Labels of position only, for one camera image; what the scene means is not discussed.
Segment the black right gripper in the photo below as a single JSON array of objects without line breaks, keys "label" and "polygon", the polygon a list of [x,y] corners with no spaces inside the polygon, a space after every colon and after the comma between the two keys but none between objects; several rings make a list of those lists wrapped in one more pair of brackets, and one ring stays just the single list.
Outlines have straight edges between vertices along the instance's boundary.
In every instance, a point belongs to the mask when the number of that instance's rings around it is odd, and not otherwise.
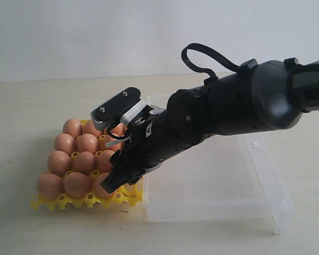
[{"label": "black right gripper", "polygon": [[131,139],[112,157],[112,171],[100,185],[107,193],[126,183],[136,183],[143,175],[177,154],[202,141],[201,115],[166,109],[150,116],[139,126],[132,124]]}]

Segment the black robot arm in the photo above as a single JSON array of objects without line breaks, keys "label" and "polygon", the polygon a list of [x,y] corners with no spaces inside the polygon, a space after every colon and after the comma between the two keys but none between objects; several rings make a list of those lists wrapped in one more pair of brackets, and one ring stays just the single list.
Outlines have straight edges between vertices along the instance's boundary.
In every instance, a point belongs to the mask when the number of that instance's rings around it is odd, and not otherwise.
[{"label": "black robot arm", "polygon": [[164,110],[140,99],[129,87],[96,110],[98,128],[115,121],[127,132],[112,171],[101,182],[108,193],[135,184],[164,161],[214,135],[237,135],[295,126],[302,114],[319,111],[319,61],[301,65],[294,58],[257,64],[205,86],[180,89]]}]

